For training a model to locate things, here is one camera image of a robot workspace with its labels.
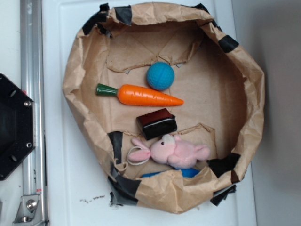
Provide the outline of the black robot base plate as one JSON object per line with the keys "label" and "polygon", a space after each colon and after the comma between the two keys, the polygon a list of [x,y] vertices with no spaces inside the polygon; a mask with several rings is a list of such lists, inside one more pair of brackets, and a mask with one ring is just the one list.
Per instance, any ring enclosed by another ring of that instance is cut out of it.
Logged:
{"label": "black robot base plate", "polygon": [[35,148],[34,102],[0,75],[0,179],[9,175]]}

